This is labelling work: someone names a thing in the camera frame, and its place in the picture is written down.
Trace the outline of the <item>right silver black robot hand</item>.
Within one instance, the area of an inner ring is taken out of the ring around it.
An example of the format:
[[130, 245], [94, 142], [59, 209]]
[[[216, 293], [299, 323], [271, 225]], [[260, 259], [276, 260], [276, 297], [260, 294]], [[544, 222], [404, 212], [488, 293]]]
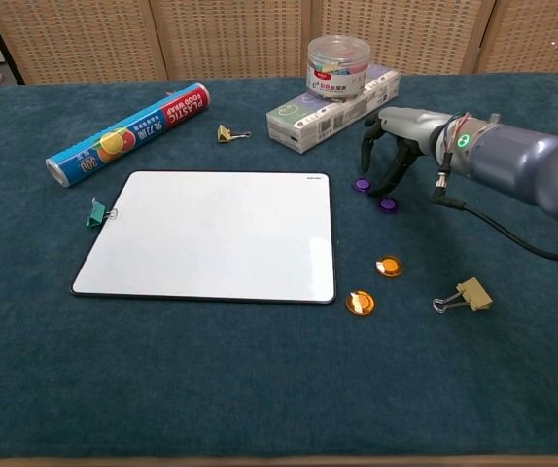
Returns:
[[385, 197], [400, 183], [407, 170], [422, 156], [433, 156], [435, 144], [443, 127], [452, 118], [449, 114], [405, 107], [384, 107], [366, 118], [368, 130], [361, 146], [361, 170], [370, 168], [376, 140], [390, 134], [396, 139], [397, 152], [382, 180], [371, 183], [371, 197]]

